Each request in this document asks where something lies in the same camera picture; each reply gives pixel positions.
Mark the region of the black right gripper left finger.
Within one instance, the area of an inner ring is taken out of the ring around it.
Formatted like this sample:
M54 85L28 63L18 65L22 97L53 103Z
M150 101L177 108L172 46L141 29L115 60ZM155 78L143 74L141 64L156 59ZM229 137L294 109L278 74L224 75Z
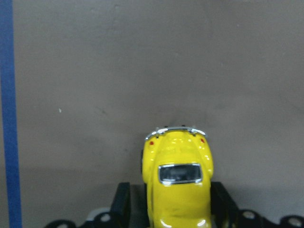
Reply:
M113 216L115 228L146 228L145 187L128 182L119 183L110 214Z

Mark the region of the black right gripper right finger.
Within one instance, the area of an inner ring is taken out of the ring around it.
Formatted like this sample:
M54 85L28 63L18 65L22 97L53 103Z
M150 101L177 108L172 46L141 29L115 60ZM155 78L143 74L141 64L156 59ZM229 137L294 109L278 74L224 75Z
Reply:
M211 182L211 214L218 228L235 228L239 208L221 182Z

